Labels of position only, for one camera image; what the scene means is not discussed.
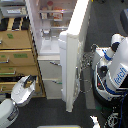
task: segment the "label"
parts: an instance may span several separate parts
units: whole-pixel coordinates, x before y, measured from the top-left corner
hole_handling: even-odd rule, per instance
[[[13,68],[8,68],[9,70],[13,70]]]
[[[28,58],[27,54],[22,53],[22,54],[13,54],[14,58]]]
[[[5,55],[1,55],[1,58],[6,58],[6,56]]]
[[[7,10],[9,14],[20,14],[21,10],[20,9],[13,9],[13,10]]]
[[[122,64],[120,64],[113,76],[113,81],[117,85],[117,87],[121,86],[127,74],[127,69]]]
[[[9,39],[13,39],[13,35],[12,34],[7,34]]]

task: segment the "gray floor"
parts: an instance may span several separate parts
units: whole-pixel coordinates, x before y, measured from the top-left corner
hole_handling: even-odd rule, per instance
[[[92,44],[100,47],[110,46],[111,37],[115,33],[126,36],[120,23],[120,12],[125,8],[128,8],[126,0],[124,3],[120,0],[106,0],[104,4],[94,0],[85,44],[87,54],[90,54]],[[91,81],[90,68],[83,70],[82,79]],[[86,92],[89,89],[90,83],[81,81],[81,90]],[[32,99],[28,105],[19,108],[18,119],[9,128],[36,128],[41,125],[79,125],[83,128],[92,128],[93,122],[90,116],[93,115],[98,117],[103,128],[106,120],[95,108],[92,90],[86,94],[79,94],[72,113],[65,111],[65,103],[62,100]]]

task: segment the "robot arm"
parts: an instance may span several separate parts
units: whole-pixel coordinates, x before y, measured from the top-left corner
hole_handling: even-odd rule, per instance
[[[123,36],[119,34],[114,34],[111,39],[111,47],[109,47],[107,50],[102,49],[104,56],[100,59],[100,68],[102,71],[109,68],[112,58],[121,43],[121,41],[124,39]]]
[[[13,87],[11,99],[6,99],[0,104],[0,128],[10,126],[18,117],[18,106],[26,105],[35,91],[36,76],[22,77]]]

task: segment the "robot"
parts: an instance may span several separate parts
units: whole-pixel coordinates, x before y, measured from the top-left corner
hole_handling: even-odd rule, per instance
[[[36,76],[22,77],[13,87],[11,99],[5,99],[0,104],[0,128],[10,126],[18,117],[18,107],[23,107],[29,103],[35,92]]]
[[[128,9],[121,12],[120,20],[128,34]],[[92,69],[95,96],[114,106],[128,91],[128,37],[114,34],[110,47],[96,48]]]

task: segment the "white refrigerator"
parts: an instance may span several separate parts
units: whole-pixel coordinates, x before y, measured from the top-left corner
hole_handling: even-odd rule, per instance
[[[42,62],[39,66],[43,69],[41,74],[46,96],[53,93],[54,97],[60,93],[68,112],[72,112],[80,92],[79,79],[91,3],[92,0],[26,0],[38,61]],[[58,73],[56,68],[50,69],[44,63],[46,60],[52,60],[50,63],[61,67],[61,72]],[[55,80],[57,74],[61,77],[59,82]],[[61,86],[50,88],[46,81],[51,78]]]

